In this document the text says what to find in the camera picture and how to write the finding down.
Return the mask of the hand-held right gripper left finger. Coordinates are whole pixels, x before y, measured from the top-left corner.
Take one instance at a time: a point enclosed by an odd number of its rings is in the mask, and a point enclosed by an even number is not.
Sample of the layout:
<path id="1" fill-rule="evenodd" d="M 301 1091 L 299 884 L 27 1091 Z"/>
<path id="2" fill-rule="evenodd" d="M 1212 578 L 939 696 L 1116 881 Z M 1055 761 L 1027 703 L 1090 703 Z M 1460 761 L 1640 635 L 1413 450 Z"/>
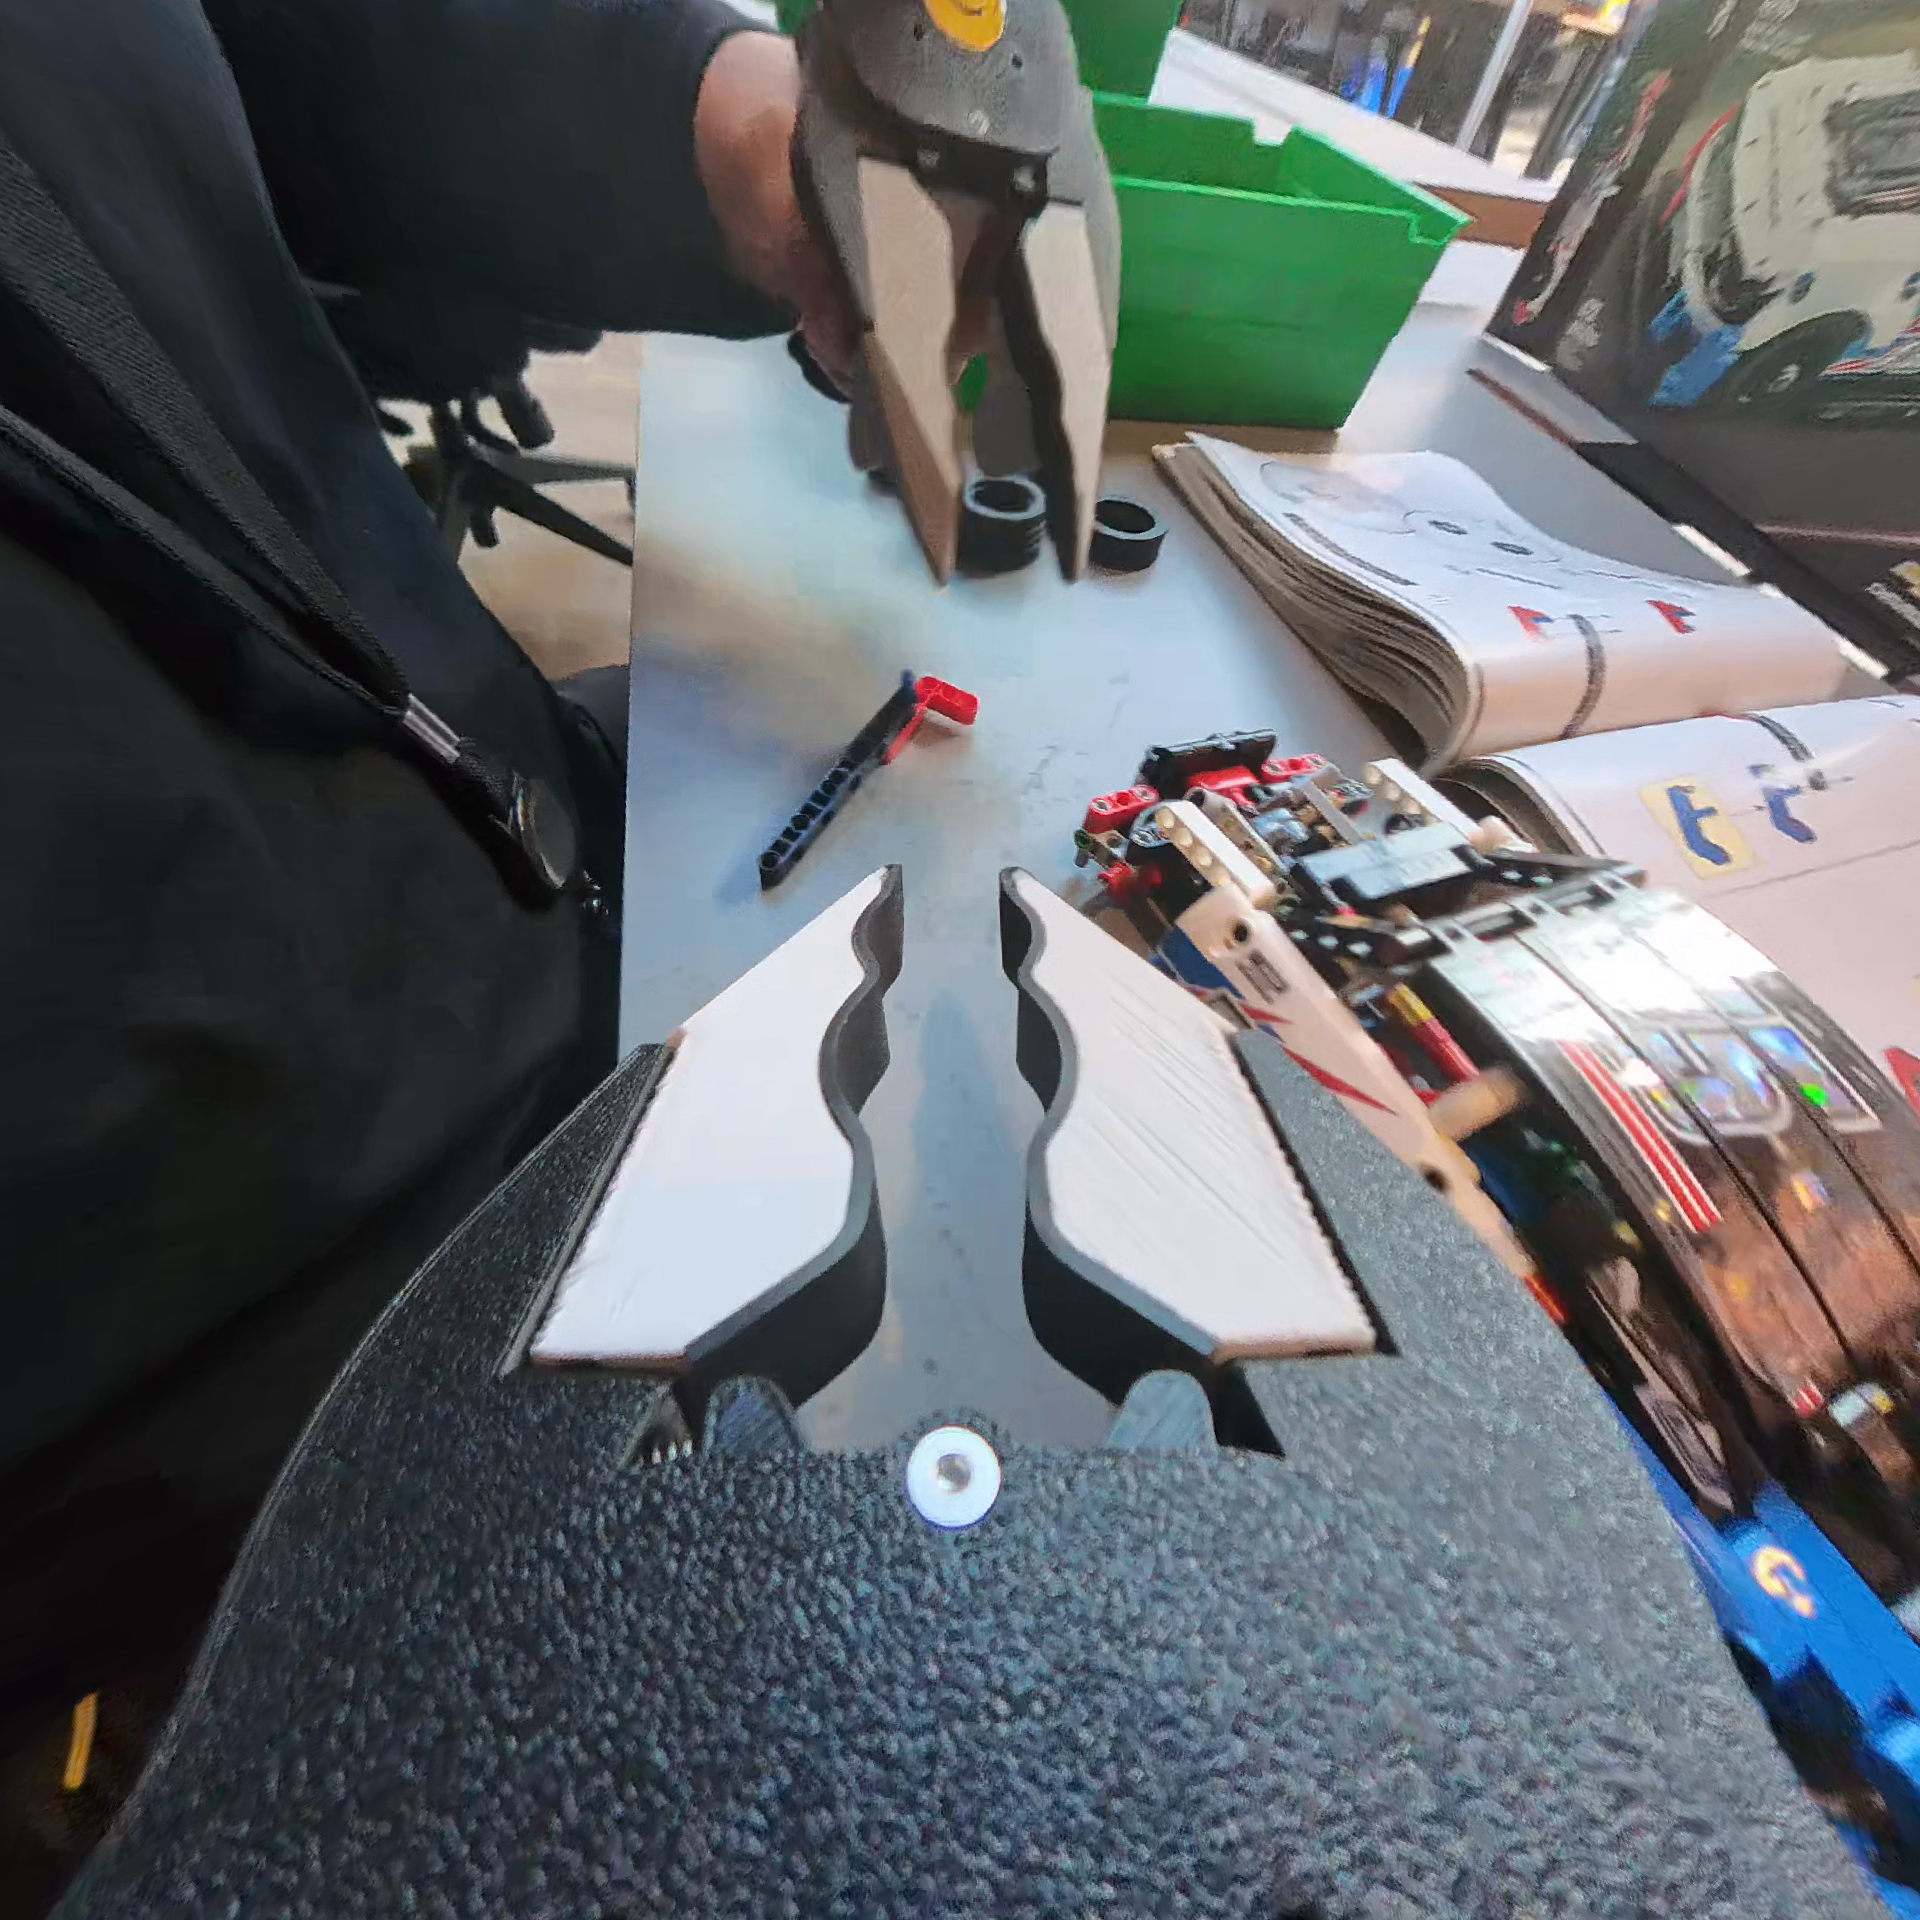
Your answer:
<path id="1" fill-rule="evenodd" d="M 674 1031 L 543 1285 L 531 1367 L 662 1378 L 687 1409 L 759 1377 L 802 1407 L 867 1352 L 886 1252 L 862 1113 L 902 940 L 883 866 Z"/>

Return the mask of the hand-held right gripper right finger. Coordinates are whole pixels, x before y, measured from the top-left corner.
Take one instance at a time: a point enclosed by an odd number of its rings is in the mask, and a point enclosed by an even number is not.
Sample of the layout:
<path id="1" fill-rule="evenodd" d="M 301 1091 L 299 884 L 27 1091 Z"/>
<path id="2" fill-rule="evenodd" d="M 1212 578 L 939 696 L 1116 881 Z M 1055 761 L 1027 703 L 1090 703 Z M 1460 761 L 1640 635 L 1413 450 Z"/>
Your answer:
<path id="1" fill-rule="evenodd" d="M 1216 1402 L 1245 1363 L 1375 1354 L 1245 1033 L 1022 869 L 999 875 L 999 956 L 1040 1101 L 1022 1288 L 1047 1356 L 1119 1404 L 1158 1371 Z"/>

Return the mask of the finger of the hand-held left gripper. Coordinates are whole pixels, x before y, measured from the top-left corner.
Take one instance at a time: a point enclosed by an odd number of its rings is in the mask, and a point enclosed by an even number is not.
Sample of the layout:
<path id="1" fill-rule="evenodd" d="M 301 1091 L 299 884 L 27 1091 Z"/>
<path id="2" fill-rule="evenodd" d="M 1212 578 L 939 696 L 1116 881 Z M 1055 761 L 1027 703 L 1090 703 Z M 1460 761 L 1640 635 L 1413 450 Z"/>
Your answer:
<path id="1" fill-rule="evenodd" d="M 999 269 L 1007 370 L 1023 391 L 1028 472 L 1061 573 L 1090 561 L 1119 305 L 1119 215 L 1111 201 L 1052 201 Z"/>
<path id="2" fill-rule="evenodd" d="M 871 307 L 855 370 L 855 467 L 891 490 L 944 586 L 964 485 L 952 389 L 983 327 L 973 265 L 994 212 L 888 160 L 860 160 L 855 178 Z"/>

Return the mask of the green plastic bin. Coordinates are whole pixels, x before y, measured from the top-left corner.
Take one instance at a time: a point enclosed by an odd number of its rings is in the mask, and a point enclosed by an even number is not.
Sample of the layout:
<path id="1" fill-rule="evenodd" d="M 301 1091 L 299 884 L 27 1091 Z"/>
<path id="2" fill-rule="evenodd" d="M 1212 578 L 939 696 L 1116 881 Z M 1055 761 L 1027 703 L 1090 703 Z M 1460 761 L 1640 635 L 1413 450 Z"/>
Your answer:
<path id="1" fill-rule="evenodd" d="M 1090 91 L 1144 99 L 1179 16 L 1175 3 L 775 3 L 779 33 L 814 13 L 856 82 L 879 103 L 957 123 L 973 106 L 1006 106 L 1022 89 L 1067 89 L 1077 66 Z"/>
<path id="2" fill-rule="evenodd" d="M 1341 428 L 1469 217 L 1308 129 L 1093 107 L 1119 212 L 1109 418 Z"/>

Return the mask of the toy brick race car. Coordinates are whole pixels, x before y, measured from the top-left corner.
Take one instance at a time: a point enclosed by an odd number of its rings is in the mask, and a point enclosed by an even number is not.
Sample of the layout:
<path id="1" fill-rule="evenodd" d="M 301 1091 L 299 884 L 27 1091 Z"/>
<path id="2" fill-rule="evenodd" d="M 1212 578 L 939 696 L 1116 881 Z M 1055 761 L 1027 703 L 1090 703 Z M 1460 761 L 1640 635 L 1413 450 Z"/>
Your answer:
<path id="1" fill-rule="evenodd" d="M 1397 759 L 1203 736 L 1072 841 L 1175 985 L 1276 1041 L 1562 1328 L 1795 1769 L 1916 1916 L 1906 1097 L 1700 907 Z"/>

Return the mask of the long black brick beam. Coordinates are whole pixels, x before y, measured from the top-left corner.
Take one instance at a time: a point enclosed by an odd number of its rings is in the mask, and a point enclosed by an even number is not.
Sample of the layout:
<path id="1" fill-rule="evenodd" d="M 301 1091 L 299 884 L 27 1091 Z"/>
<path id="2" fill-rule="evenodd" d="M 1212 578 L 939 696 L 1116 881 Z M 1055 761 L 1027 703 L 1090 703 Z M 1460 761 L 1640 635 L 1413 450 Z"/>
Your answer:
<path id="1" fill-rule="evenodd" d="M 888 761 L 888 753 L 906 736 L 907 722 L 920 717 L 920 708 L 923 676 L 900 674 L 888 699 L 852 735 L 828 773 L 759 853 L 756 882 L 764 895 L 775 891 L 798 869 L 856 788 Z"/>

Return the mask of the person's left forearm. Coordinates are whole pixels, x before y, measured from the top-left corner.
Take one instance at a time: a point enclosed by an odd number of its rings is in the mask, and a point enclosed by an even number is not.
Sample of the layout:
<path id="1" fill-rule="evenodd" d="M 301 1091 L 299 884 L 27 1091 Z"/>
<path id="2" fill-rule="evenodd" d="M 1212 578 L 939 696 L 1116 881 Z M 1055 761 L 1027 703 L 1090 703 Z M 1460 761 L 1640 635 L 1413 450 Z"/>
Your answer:
<path id="1" fill-rule="evenodd" d="M 308 274 L 434 283 L 584 329 L 759 339 L 693 144 L 726 5 L 204 8 Z"/>

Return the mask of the grey desk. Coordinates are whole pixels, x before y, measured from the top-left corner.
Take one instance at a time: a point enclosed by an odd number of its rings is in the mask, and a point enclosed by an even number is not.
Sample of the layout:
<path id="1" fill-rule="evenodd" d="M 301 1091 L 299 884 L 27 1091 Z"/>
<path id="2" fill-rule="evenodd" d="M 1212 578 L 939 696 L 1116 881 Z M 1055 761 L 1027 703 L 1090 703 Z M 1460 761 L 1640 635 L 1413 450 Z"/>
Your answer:
<path id="1" fill-rule="evenodd" d="M 821 1450 L 964 1409 L 1019 1445 L 1109 1428 L 1023 1317 L 1040 1105 L 1000 971 L 1000 869 L 1077 884 L 1086 802 L 1149 746 L 1268 728 L 1348 768 L 1403 749 L 1164 487 L 1149 450 L 1181 433 L 1109 428 L 1101 487 L 1167 528 L 1152 569 L 1064 584 L 1044 556 L 939 588 L 779 343 L 643 343 L 622 1049 L 662 1041 L 872 869 L 902 872 L 891 1066 L 863 1112 L 888 1288 L 872 1344 L 802 1410 Z M 973 728 L 927 720 L 764 895 L 759 853 L 906 672 L 973 693 Z"/>

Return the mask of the person's left hand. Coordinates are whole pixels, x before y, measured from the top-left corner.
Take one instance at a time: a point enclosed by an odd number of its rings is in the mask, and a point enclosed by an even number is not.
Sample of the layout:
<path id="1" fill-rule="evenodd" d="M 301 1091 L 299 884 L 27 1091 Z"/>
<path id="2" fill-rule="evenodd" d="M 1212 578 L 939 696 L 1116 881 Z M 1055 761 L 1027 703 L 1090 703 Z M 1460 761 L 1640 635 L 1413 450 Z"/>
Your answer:
<path id="1" fill-rule="evenodd" d="M 795 322 L 821 378 L 850 396 L 860 367 L 856 316 L 828 243 L 800 204 L 798 117 L 795 43 L 733 33 L 711 56 L 700 85 L 694 160 L 733 277 Z"/>

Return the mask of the wooden-edged table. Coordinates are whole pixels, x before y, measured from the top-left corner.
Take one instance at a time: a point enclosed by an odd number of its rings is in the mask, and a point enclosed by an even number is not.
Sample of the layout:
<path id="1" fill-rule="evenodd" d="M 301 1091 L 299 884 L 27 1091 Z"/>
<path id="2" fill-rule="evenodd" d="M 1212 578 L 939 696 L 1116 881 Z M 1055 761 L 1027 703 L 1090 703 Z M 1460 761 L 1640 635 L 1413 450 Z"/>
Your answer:
<path id="1" fill-rule="evenodd" d="M 1469 152 L 1344 103 L 1187 31 L 1167 35 L 1148 100 L 1237 117 L 1270 143 L 1293 129 L 1308 129 L 1380 173 L 1462 211 L 1469 217 L 1462 237 L 1469 243 L 1525 249 L 1557 196 L 1550 178 L 1509 173 Z"/>

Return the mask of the open instruction booklet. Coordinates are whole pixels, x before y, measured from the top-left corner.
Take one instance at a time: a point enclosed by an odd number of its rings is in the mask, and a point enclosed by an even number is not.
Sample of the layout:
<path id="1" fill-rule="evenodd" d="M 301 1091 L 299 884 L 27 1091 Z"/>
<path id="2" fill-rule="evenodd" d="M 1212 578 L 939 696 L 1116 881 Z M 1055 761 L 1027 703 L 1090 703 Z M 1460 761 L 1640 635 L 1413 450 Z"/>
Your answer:
<path id="1" fill-rule="evenodd" d="M 1155 460 L 1423 775 L 1695 901 L 1916 1088 L 1916 696 L 1775 591 L 1546 535 L 1439 453 Z"/>

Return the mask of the black office chair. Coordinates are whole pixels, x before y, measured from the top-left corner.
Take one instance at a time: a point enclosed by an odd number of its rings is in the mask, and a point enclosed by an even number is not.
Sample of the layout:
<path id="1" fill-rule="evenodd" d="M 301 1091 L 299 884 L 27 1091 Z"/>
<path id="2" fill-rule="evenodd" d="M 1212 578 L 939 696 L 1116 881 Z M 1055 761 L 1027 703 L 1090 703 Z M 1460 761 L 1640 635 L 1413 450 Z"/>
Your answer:
<path id="1" fill-rule="evenodd" d="M 358 290 L 326 279 L 308 281 L 308 290 L 381 429 L 408 439 L 413 428 L 398 408 L 423 408 L 429 441 L 399 467 L 455 553 L 466 544 L 494 548 L 506 512 L 624 569 L 632 564 L 624 541 L 543 492 L 616 480 L 632 497 L 632 469 L 548 455 L 556 428 L 528 384 L 536 353 L 584 354 L 600 329 L 429 290 Z"/>

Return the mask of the black toy car box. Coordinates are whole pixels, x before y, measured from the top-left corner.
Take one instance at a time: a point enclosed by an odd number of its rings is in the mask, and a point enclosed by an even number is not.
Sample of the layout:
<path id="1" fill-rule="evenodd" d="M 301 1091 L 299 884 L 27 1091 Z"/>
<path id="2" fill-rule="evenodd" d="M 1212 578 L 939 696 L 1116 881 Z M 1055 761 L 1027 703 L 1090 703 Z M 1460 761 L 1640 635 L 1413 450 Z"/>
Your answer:
<path id="1" fill-rule="evenodd" d="M 1916 691 L 1916 5 L 1651 5 L 1488 332 Z"/>

